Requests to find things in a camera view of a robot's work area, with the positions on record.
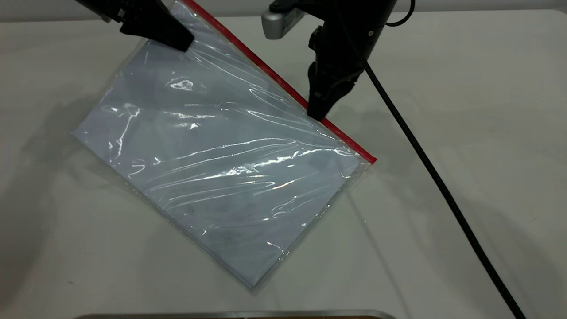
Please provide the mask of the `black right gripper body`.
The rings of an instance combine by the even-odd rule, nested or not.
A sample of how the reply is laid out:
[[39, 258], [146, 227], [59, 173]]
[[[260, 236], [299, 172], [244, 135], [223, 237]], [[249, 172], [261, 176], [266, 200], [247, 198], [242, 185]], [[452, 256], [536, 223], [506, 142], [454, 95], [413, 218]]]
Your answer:
[[311, 80], [357, 80], [389, 19], [395, 0], [312, 0], [310, 14], [323, 21], [310, 37]]

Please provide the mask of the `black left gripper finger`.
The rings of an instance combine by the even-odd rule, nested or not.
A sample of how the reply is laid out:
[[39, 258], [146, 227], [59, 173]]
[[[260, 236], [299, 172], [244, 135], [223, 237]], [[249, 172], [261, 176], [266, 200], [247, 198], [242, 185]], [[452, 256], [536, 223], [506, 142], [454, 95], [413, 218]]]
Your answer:
[[168, 14], [130, 16], [122, 22], [122, 33], [154, 40], [181, 52], [186, 52], [194, 40], [192, 32]]

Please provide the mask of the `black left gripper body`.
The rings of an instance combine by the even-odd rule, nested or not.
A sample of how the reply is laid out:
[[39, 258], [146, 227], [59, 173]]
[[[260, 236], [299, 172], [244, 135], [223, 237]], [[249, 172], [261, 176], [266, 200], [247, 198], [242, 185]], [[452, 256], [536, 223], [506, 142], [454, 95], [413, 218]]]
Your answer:
[[121, 23], [124, 34], [148, 33], [156, 18], [164, 13], [161, 0], [77, 0], [77, 3], [107, 23]]

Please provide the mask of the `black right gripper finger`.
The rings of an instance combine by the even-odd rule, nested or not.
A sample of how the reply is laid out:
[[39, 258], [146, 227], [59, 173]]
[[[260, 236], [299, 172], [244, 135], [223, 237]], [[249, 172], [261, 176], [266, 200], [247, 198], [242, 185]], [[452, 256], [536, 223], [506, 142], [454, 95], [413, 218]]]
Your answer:
[[316, 121], [322, 121], [328, 113], [327, 96], [329, 91], [329, 79], [323, 68], [317, 64], [310, 64], [308, 68], [309, 97], [307, 115]]
[[330, 89], [330, 103], [334, 105], [350, 93], [355, 85], [354, 71], [333, 71]]

